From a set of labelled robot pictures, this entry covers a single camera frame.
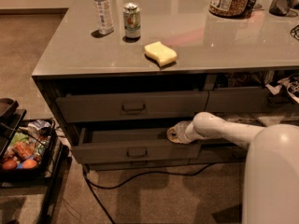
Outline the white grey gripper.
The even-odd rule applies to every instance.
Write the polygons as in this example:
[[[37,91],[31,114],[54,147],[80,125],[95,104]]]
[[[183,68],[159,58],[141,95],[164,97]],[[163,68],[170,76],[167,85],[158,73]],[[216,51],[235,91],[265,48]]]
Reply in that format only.
[[[168,140],[175,144],[189,144],[202,138],[195,129],[191,121],[181,121],[175,127],[167,130]]]

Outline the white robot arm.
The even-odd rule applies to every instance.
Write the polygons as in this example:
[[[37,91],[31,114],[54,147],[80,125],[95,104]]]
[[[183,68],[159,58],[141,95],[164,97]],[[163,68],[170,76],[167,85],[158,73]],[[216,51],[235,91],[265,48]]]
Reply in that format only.
[[[177,144],[223,138],[248,151],[242,224],[299,224],[299,127],[235,123],[208,112],[167,131]]]

